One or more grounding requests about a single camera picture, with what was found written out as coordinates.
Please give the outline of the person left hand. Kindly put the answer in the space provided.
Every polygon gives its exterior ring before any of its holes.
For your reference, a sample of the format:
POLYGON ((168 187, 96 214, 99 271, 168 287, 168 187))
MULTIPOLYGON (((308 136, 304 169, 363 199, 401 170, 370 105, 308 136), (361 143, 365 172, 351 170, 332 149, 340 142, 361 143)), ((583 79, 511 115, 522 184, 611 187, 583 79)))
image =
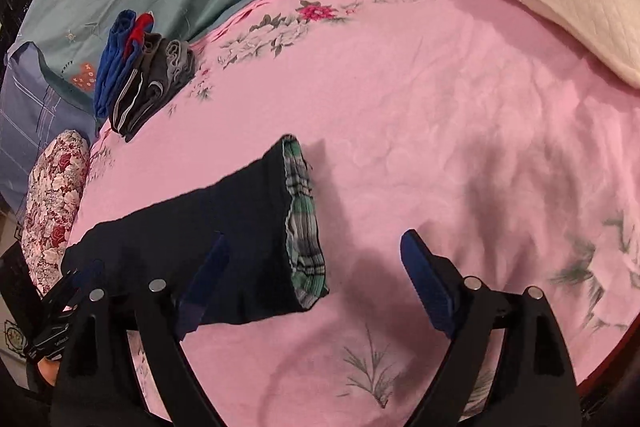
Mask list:
POLYGON ((43 381, 44 387, 46 387, 47 389, 55 387, 60 366, 60 360, 49 360, 47 358, 42 358, 37 362, 38 374, 43 381))

